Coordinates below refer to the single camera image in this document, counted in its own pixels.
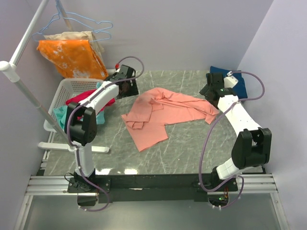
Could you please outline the salmon pink t shirt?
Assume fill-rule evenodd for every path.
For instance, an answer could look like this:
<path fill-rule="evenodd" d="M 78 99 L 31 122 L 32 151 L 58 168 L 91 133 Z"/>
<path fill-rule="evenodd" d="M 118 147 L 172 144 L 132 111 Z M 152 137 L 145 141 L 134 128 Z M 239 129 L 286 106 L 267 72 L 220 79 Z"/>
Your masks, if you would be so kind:
<path fill-rule="evenodd" d="M 207 100 L 154 88 L 138 96 L 121 117 L 139 152 L 168 139 L 166 125 L 204 120 L 211 124 L 219 111 Z"/>

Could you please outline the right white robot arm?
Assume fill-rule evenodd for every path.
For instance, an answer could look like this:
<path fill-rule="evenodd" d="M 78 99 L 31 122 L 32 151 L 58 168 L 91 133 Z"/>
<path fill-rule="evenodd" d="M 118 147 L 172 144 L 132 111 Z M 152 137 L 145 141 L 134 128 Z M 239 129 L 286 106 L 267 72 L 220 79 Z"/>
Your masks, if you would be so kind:
<path fill-rule="evenodd" d="M 256 123 L 243 107 L 249 98 L 240 99 L 234 90 L 239 81 L 236 72 L 207 73 L 207 84 L 200 94 L 205 96 L 215 108 L 222 112 L 236 133 L 236 141 L 231 157 L 213 170 L 211 187 L 222 191 L 227 186 L 227 179 L 245 169 L 267 164 L 271 154 L 272 133 Z"/>

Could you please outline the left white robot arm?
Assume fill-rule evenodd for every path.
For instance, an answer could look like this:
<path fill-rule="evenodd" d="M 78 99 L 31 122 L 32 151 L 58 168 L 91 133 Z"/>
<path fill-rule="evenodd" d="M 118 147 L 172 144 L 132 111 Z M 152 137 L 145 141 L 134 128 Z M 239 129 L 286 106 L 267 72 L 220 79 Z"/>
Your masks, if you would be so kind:
<path fill-rule="evenodd" d="M 96 186 L 92 157 L 92 142 L 97 134 L 96 117 L 111 100 L 139 94 L 136 78 L 135 69 L 121 65 L 93 93 L 68 105 L 64 131 L 74 148 L 74 179 L 86 193 L 93 191 Z"/>

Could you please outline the beige cloth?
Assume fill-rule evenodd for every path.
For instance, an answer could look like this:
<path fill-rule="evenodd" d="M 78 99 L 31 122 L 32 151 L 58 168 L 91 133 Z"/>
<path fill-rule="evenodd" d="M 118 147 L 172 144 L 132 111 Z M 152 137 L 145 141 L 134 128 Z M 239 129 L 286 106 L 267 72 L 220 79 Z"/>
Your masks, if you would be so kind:
<path fill-rule="evenodd" d="M 44 35 L 46 40 L 88 40 L 97 53 L 103 53 L 104 48 L 96 42 L 96 37 L 93 32 L 82 31 L 82 32 L 63 32 L 61 34 Z"/>

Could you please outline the magenta t shirt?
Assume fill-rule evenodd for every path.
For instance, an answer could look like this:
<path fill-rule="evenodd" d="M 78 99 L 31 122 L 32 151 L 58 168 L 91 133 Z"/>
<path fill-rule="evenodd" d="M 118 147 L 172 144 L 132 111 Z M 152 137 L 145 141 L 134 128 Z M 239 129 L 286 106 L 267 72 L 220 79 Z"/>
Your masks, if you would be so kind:
<path fill-rule="evenodd" d="M 92 94 L 95 94 L 96 90 L 89 90 L 83 92 L 75 97 L 70 98 L 65 102 L 66 105 L 70 103 L 78 103 L 82 104 L 85 99 L 88 97 L 92 97 Z M 115 103 L 115 97 L 118 95 L 118 90 L 116 89 L 106 89 L 97 97 L 95 97 L 91 102 L 87 105 L 87 107 L 92 107 L 95 109 L 96 115 L 100 112 L 104 111 L 105 107 L 111 106 Z"/>

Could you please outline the white laundry basket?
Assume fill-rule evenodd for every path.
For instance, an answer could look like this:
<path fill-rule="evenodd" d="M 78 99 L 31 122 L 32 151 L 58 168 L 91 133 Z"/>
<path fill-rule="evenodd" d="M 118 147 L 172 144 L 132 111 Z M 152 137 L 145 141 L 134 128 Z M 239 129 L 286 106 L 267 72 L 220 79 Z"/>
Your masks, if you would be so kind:
<path fill-rule="evenodd" d="M 87 79 L 87 78 L 69 78 L 63 79 L 54 95 L 51 102 L 48 113 L 57 122 L 57 124 L 64 129 L 64 125 L 61 124 L 60 115 L 54 113 L 55 109 L 62 109 L 66 106 L 66 101 L 89 90 L 96 90 L 102 80 Z"/>

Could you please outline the orange white cloth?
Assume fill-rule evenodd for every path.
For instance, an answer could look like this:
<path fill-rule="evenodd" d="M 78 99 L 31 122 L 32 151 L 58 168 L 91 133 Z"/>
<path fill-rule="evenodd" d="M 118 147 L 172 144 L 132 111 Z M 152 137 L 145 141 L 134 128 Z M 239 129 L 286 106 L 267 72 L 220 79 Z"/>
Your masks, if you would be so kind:
<path fill-rule="evenodd" d="M 64 78 L 105 80 L 108 72 L 88 40 L 40 40 L 37 50 Z"/>

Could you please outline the teal t shirt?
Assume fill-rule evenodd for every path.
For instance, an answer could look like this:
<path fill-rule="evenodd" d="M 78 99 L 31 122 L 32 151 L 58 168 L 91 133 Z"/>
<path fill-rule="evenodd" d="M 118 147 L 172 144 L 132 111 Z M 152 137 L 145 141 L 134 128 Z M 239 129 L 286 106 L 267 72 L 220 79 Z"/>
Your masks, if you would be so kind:
<path fill-rule="evenodd" d="M 67 109 L 68 109 L 68 106 L 63 106 L 62 109 L 55 109 L 54 110 L 54 113 L 57 114 L 57 115 L 60 115 L 60 118 L 61 118 L 61 124 L 64 125 L 65 127 L 65 121 L 66 121 L 66 115 L 67 115 Z"/>

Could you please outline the wooden stick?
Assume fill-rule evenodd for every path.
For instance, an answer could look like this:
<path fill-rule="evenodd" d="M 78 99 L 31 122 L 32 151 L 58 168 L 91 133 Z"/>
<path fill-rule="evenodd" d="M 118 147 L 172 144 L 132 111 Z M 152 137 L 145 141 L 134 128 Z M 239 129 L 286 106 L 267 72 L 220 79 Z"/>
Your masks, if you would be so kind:
<path fill-rule="evenodd" d="M 56 5 L 57 5 L 57 9 L 60 12 L 60 15 L 62 16 L 62 18 L 63 18 L 63 20 L 64 20 L 68 30 L 70 32 L 72 32 L 73 31 L 72 24 L 70 23 L 69 19 L 67 18 L 67 14 L 66 14 L 66 12 L 65 12 L 65 10 L 64 10 L 61 2 L 60 2 L 60 0 L 56 0 Z"/>

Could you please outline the black base beam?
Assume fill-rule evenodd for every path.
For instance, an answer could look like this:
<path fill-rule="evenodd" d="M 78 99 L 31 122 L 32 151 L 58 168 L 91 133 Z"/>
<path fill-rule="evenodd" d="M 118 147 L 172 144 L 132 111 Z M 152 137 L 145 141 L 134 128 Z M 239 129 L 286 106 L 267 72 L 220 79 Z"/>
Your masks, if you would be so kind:
<path fill-rule="evenodd" d="M 193 200 L 206 202 L 206 189 L 214 189 L 222 181 L 209 173 L 202 174 L 137 174 L 137 175 L 92 175 L 87 183 L 74 174 L 68 179 L 67 192 L 77 194 L 80 206 L 93 206 L 96 203 L 129 201 L 173 201 Z"/>

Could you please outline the white clothes rack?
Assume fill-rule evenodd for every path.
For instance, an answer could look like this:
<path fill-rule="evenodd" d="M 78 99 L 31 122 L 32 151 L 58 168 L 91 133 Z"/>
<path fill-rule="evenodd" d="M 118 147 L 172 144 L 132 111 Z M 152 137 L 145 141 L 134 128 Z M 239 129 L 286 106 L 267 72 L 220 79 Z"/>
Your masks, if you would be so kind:
<path fill-rule="evenodd" d="M 2 0 L 0 2 L 0 59 L 10 61 L 28 28 L 39 0 Z M 59 82 L 55 67 L 36 49 L 30 37 L 16 66 L 17 74 L 34 96 L 48 109 Z M 39 142 L 55 135 L 44 128 L 44 118 L 4 74 L 0 75 L 0 151 L 2 154 L 34 153 Z"/>

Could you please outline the aluminium rail frame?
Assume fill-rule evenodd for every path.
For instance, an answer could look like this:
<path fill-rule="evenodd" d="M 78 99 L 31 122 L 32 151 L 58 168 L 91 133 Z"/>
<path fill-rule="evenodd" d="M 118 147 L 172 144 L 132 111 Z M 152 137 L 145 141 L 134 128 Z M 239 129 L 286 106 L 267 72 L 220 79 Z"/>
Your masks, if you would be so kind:
<path fill-rule="evenodd" d="M 278 189 L 272 174 L 243 174 L 244 194 L 270 194 L 273 207 L 282 230 L 290 229 Z M 63 196 L 68 195 L 68 182 L 63 176 L 31 176 L 24 194 L 15 230 L 22 230 L 29 213 L 34 196 Z"/>

